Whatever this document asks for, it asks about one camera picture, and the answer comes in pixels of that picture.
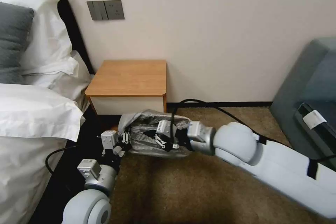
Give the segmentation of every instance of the carpet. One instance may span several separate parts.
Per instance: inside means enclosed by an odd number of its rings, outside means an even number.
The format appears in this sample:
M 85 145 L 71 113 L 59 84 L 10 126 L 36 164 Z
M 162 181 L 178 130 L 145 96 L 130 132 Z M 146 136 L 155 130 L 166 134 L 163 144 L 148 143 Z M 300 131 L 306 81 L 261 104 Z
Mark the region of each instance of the carpet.
M 289 146 L 268 108 L 225 109 L 260 134 Z M 232 121 L 212 108 L 180 108 L 177 114 L 217 129 Z M 200 153 L 183 159 L 126 155 L 111 205 L 110 223 L 336 223 L 243 170 Z

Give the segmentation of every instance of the wooden nightstand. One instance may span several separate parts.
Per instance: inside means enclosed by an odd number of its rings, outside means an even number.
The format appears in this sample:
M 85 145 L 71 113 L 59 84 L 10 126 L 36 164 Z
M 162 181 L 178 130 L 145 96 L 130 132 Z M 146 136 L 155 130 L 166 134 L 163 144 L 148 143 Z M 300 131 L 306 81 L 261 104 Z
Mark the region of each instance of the wooden nightstand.
M 165 60 L 104 61 L 85 91 L 98 115 L 166 112 Z

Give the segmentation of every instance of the wall socket panel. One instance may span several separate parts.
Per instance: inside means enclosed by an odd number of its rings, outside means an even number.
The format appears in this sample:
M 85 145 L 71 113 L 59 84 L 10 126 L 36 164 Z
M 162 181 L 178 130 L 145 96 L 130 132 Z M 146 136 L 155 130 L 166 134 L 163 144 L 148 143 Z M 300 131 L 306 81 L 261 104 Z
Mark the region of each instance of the wall socket panel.
M 88 1 L 87 6 L 92 20 L 125 19 L 121 0 Z

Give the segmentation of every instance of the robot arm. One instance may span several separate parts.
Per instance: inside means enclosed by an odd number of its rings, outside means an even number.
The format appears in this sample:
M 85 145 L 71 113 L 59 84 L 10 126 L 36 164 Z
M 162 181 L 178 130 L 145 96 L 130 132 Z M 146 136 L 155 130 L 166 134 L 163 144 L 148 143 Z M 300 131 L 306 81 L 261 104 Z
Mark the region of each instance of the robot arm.
M 336 173 L 324 165 L 281 143 L 262 143 L 250 128 L 237 122 L 214 134 L 211 127 L 192 121 L 188 137 L 195 150 L 240 167 L 314 212 L 336 217 Z
M 178 148 L 184 141 L 170 143 L 170 122 L 159 123 L 155 141 L 165 150 Z M 95 160 L 83 160 L 78 170 L 86 178 L 86 190 L 72 198 L 65 207 L 63 224 L 106 224 L 111 206 L 109 196 L 119 170 L 120 158 L 130 148 L 128 134 L 118 141 L 115 131 L 102 134 L 104 157 L 112 160 L 99 166 Z M 222 126 L 217 132 L 199 121 L 189 124 L 187 139 L 194 151 L 215 155 L 240 167 L 310 210 L 327 218 L 336 217 L 336 173 L 320 163 L 273 141 L 260 141 L 250 128 L 237 122 Z

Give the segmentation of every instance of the gray pillow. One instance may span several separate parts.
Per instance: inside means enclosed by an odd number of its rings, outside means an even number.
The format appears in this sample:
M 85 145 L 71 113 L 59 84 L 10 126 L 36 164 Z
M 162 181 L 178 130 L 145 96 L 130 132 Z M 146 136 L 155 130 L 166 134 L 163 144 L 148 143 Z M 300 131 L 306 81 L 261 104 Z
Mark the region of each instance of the gray pillow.
M 0 83 L 24 84 L 20 59 L 33 17 L 31 8 L 0 2 Z

